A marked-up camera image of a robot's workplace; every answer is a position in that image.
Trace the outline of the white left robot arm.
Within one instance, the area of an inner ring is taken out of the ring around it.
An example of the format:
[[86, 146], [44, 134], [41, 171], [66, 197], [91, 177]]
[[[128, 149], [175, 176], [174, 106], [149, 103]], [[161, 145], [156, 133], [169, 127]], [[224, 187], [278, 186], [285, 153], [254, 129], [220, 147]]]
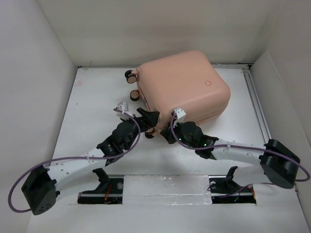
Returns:
[[119, 123], [112, 134], [83, 156], [63, 157], [51, 166], [39, 164], [33, 168], [21, 191], [33, 215], [43, 214], [52, 208], [61, 189], [71, 181], [93, 171], [100, 170], [107, 161], [115, 162], [129, 153], [138, 143], [140, 134], [157, 125], [160, 113], [138, 108], [139, 117], [130, 114], [121, 105], [114, 111]]

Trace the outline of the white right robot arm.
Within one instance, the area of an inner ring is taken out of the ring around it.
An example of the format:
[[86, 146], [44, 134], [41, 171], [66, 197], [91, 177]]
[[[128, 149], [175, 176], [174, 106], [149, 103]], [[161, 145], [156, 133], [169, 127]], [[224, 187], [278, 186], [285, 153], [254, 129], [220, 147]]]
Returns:
[[233, 166], [228, 171], [225, 186], [230, 191], [256, 183], [272, 183], [284, 189], [294, 186], [300, 160], [276, 140], [258, 148], [225, 141], [205, 135], [194, 122], [168, 126], [160, 134], [169, 144], [177, 142], [203, 159], [247, 163], [246, 167]]

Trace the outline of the pink hard-shell suitcase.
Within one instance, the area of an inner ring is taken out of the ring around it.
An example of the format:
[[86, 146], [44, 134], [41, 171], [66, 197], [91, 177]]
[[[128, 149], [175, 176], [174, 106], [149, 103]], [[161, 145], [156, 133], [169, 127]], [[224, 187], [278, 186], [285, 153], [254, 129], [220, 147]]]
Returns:
[[185, 121], [203, 124], [219, 117], [230, 100], [229, 86], [198, 50], [146, 62], [124, 75], [128, 83], [137, 84], [131, 100], [142, 100], [147, 111], [160, 113], [147, 138], [169, 126], [174, 109], [185, 111]]

